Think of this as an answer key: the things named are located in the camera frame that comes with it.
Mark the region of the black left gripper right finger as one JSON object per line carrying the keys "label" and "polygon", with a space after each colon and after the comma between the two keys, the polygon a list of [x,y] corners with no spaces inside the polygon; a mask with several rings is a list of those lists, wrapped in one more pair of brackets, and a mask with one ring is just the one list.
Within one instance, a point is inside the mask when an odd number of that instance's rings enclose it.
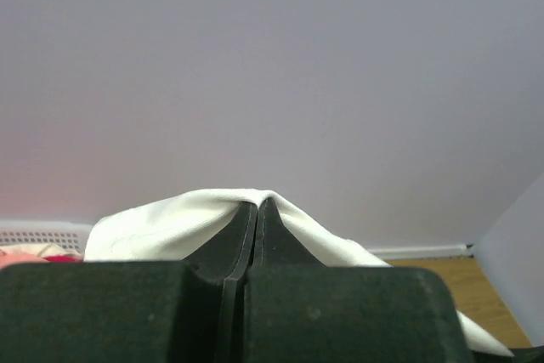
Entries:
{"label": "black left gripper right finger", "polygon": [[419,268],[327,267],[258,209],[234,362],[470,362],[450,291]]}

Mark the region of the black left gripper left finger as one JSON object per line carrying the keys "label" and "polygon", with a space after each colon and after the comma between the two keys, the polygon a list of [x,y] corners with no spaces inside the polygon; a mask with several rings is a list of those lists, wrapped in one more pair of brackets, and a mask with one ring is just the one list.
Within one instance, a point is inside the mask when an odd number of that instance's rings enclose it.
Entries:
{"label": "black left gripper left finger", "polygon": [[4,362],[239,362],[258,210],[244,202],[184,260],[1,272]]}

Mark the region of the white floral print t-shirt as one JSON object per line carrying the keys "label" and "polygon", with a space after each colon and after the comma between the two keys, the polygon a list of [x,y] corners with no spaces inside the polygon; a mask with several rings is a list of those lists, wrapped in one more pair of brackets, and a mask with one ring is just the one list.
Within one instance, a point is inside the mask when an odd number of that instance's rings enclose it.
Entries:
{"label": "white floral print t-shirt", "polygon": [[[92,229],[85,262],[184,260],[211,240],[244,203],[257,210],[273,200],[282,222],[327,267],[393,267],[360,244],[332,234],[305,211],[271,190],[194,190],[102,218]],[[456,310],[473,354],[470,362],[510,362],[513,352]]]}

